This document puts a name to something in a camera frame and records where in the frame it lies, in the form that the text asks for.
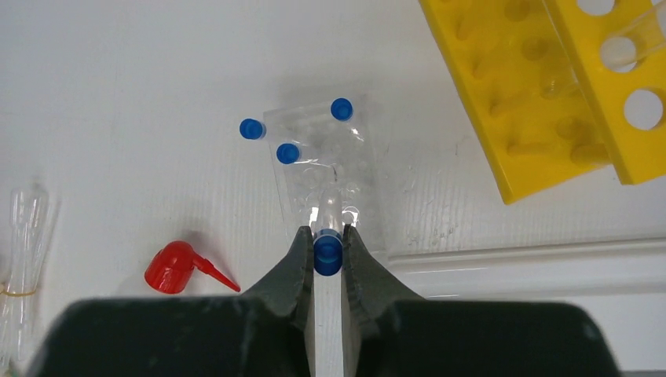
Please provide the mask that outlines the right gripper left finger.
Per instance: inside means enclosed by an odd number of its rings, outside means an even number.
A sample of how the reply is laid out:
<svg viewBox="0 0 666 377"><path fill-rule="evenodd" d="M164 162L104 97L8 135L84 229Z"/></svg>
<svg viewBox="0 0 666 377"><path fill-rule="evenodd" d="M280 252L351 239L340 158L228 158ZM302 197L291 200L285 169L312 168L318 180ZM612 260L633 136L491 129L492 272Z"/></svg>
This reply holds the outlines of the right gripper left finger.
<svg viewBox="0 0 666 377"><path fill-rule="evenodd" d="M261 301L270 313L305 331L313 300L313 234L301 226L285 256L241 295Z"/></svg>

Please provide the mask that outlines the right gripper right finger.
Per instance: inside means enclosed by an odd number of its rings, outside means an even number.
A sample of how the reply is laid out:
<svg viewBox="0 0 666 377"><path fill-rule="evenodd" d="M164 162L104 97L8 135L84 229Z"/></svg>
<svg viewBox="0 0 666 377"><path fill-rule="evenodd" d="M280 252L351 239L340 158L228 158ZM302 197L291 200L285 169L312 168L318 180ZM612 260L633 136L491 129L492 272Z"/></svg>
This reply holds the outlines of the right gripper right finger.
<svg viewBox="0 0 666 377"><path fill-rule="evenodd" d="M342 245L346 301L356 333L361 338L378 335L378 320L394 302L424 299L371 255L355 227L347 225L344 228Z"/></svg>

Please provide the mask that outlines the blue capped tube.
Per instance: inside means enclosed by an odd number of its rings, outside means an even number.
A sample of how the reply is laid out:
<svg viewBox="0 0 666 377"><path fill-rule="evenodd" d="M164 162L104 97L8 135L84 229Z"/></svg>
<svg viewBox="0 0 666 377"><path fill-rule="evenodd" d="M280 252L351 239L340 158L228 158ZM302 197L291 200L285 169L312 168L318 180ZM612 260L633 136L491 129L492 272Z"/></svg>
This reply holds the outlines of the blue capped tube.
<svg viewBox="0 0 666 377"><path fill-rule="evenodd" d="M240 135L247 140L261 140L266 136L266 126L257 119L243 119L239 126Z"/></svg>
<svg viewBox="0 0 666 377"><path fill-rule="evenodd" d="M350 120L353 117L353 104L344 97L336 98L330 106L331 116L341 122Z"/></svg>
<svg viewBox="0 0 666 377"><path fill-rule="evenodd" d="M320 198L314 232L314 269L321 276L333 276L342 267L343 231L340 192L329 188Z"/></svg>

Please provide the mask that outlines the clear plastic tube rack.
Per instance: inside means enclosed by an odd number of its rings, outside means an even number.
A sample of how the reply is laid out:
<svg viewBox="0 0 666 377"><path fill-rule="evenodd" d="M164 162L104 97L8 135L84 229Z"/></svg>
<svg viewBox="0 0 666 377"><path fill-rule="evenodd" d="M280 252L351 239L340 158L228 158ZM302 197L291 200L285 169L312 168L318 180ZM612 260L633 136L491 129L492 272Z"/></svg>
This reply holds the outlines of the clear plastic tube rack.
<svg viewBox="0 0 666 377"><path fill-rule="evenodd" d="M282 219L289 233L302 225L315 228L322 193L336 188L343 223L354 226L368 250L378 253L386 249L386 237L368 101L363 94L344 98L354 110L345 122L331 116L336 98L264 113ZM297 163L284 165L277 160L276 149L283 143L301 149Z"/></svg>

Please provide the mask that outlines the white bin lid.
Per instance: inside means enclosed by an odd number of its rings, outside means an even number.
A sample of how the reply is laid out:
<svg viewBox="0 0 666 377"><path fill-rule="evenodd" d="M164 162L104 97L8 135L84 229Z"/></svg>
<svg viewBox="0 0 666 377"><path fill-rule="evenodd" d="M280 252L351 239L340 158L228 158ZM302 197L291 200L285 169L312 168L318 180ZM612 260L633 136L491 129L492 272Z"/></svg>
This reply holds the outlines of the white bin lid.
<svg viewBox="0 0 666 377"><path fill-rule="evenodd" d="M621 370L665 370L663 238L395 255L384 261L426 298L572 303L602 329Z"/></svg>

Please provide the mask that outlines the yellow test tube rack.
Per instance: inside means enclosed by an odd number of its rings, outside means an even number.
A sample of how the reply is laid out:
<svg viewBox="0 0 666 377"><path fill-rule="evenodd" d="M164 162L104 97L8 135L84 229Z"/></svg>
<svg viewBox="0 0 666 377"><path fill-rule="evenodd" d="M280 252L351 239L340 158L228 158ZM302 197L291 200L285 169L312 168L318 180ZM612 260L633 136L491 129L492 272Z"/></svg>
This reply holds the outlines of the yellow test tube rack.
<svg viewBox="0 0 666 377"><path fill-rule="evenodd" d="M663 177L665 117L643 130L625 105L665 90L585 97L545 2L421 2L503 202L604 166L624 185Z"/></svg>

